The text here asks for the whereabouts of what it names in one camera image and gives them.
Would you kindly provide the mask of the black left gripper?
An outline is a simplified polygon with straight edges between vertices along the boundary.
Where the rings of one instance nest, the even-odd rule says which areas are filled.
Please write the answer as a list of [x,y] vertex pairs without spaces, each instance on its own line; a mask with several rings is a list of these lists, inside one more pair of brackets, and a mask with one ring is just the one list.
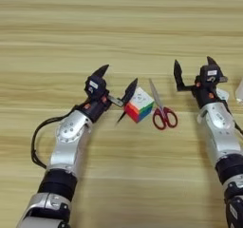
[[[102,78],[109,65],[104,65],[99,67],[94,75]],[[76,109],[85,114],[85,116],[92,122],[95,123],[100,119],[102,114],[109,109],[109,107],[114,104],[119,107],[126,105],[130,99],[133,97],[136,87],[138,84],[138,79],[135,79],[125,90],[124,96],[120,98],[115,98],[111,95],[104,94],[100,98],[88,97],[82,104],[76,106]]]

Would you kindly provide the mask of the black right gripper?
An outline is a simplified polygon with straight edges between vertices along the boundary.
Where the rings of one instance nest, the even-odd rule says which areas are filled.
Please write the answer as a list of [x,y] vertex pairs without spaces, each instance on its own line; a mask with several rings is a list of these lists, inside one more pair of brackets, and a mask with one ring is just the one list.
[[[207,56],[208,65],[216,65],[217,62],[210,56]],[[227,104],[225,99],[219,97],[216,93],[217,82],[205,82],[199,77],[196,77],[195,85],[185,85],[182,80],[182,69],[178,61],[174,63],[174,77],[176,80],[177,91],[191,91],[193,89],[193,96],[199,108],[207,104],[223,103]]]

